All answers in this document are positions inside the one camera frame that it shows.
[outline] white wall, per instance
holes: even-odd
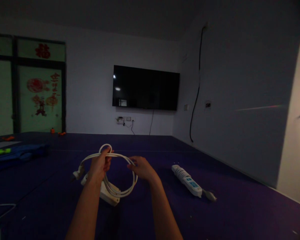
[[[300,202],[300,49],[289,106],[277,189]]]
[[[135,117],[135,134],[149,134],[151,110],[112,107],[113,65],[177,72],[177,42],[0,18],[0,33],[65,41],[67,47],[67,132],[132,134],[115,124]],[[155,111],[152,135],[171,135],[173,114]]]
[[[178,111],[173,136],[270,186],[277,185],[300,43],[300,1],[207,0],[181,41]],[[205,101],[212,109],[205,111]],[[188,111],[183,105],[189,104]],[[236,111],[280,105],[278,108]]]

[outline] door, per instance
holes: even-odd
[[[62,131],[62,71],[18,66],[20,132]]]
[[[11,62],[0,60],[0,136],[13,134]]]

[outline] wall socket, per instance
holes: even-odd
[[[124,122],[135,121],[134,117],[117,117],[117,124],[123,124]]]

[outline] white power strip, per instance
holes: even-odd
[[[115,189],[116,191],[120,191],[119,188],[117,188],[115,185],[113,185],[112,183],[109,183],[111,185],[111,187],[113,189]],[[119,202],[120,202],[120,198],[114,197],[112,196],[106,186],[104,185],[104,182],[102,181],[101,183],[101,192],[100,192],[100,198],[102,198],[103,200],[105,200],[107,203],[109,203],[112,206],[116,206]]]
[[[174,175],[179,178],[179,180],[187,187],[187,189],[194,195],[199,198],[201,198],[202,192],[205,193],[206,197],[212,201],[217,201],[217,198],[213,195],[213,193],[209,191],[205,191],[202,189],[190,176],[189,173],[187,173],[183,168],[181,168],[179,165],[173,165],[171,167],[172,171],[174,172]]]

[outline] extension cord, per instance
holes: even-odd
[[[201,198],[202,192],[205,193],[206,197],[212,201],[217,201],[217,198],[213,195],[213,193],[209,191],[205,191],[202,189],[190,176],[189,173],[187,173],[183,168],[181,168],[179,165],[172,165],[171,167],[172,171],[174,172],[174,175],[177,176],[177,178],[187,187],[187,189],[194,195],[199,198]]]
[[[104,146],[109,146],[110,147],[110,153],[107,153],[107,157],[122,157],[124,158],[129,164],[135,165],[133,161],[131,161],[128,157],[123,156],[121,154],[118,153],[112,153],[112,146],[110,144],[103,144],[101,146],[101,148],[99,149],[99,153],[95,153],[95,154],[91,154],[89,156],[87,156],[85,159],[82,160],[82,162],[79,165],[79,168],[77,171],[73,172],[73,175],[75,176],[76,180],[79,180],[81,178],[81,176],[85,173],[85,169],[84,169],[84,165],[83,163],[93,157],[98,157],[101,155],[101,150]],[[88,178],[88,174],[85,174],[85,176],[83,177],[81,184],[84,185],[87,181]],[[121,192],[116,186],[114,186],[112,183],[109,182],[108,177],[107,177],[107,173],[105,173],[104,175],[104,179],[103,179],[103,184],[104,184],[104,188],[102,188],[102,194],[100,194],[100,196],[103,196],[104,198],[102,198],[103,200],[105,200],[106,202],[108,202],[109,204],[115,206],[118,204],[118,198],[122,198],[122,197],[126,197],[128,196],[134,186],[137,183],[138,180],[138,176],[135,175],[134,171],[132,171],[132,175],[133,175],[133,182],[132,182],[132,186],[130,188],[128,188],[127,190]]]

